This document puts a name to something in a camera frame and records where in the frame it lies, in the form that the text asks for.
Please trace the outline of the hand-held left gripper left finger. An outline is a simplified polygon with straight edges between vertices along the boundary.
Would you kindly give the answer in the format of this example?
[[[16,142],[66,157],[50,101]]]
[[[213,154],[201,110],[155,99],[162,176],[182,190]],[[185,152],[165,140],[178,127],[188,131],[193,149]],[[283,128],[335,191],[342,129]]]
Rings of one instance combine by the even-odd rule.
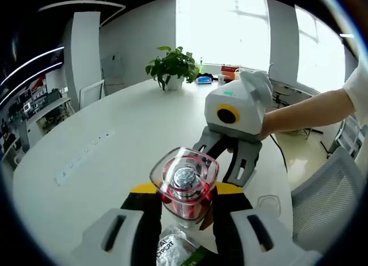
[[[72,265],[155,265],[162,199],[152,183],[130,190],[119,209],[93,222],[71,252]]]

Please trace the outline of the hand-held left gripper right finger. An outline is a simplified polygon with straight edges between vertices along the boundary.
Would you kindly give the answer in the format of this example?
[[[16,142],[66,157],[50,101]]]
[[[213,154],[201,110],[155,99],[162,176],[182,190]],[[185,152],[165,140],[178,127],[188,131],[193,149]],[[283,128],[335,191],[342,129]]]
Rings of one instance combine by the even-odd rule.
[[[241,188],[216,182],[205,189],[211,207],[201,229],[213,228],[217,254],[201,265],[316,265],[321,259],[295,244],[275,215],[253,209]]]

